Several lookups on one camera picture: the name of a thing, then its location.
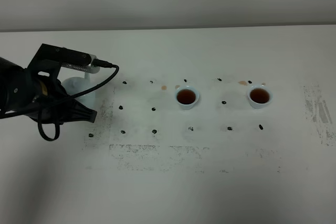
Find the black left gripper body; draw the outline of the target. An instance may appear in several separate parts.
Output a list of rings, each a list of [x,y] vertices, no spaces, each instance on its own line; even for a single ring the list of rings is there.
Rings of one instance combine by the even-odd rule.
[[[58,80],[62,66],[56,59],[56,48],[60,47],[42,44],[27,67],[27,71],[36,86],[34,94],[35,102],[40,107],[36,111],[27,113],[26,115],[35,122],[42,124],[56,122],[63,124],[62,111],[65,102],[58,105],[54,105],[53,103],[69,97],[65,88],[62,87],[61,82]]]

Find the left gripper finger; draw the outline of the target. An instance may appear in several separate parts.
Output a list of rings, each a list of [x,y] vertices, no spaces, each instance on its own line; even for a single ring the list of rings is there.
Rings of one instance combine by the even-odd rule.
[[[78,122],[85,121],[94,123],[97,111],[84,106],[79,101],[72,99],[65,102],[62,111],[62,122]]]

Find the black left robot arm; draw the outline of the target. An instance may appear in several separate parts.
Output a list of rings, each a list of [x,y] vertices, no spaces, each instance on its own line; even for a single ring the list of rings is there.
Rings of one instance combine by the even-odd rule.
[[[21,112],[43,124],[93,122],[96,112],[71,98],[58,80],[62,67],[97,73],[95,55],[42,44],[27,68],[1,59],[1,115]]]

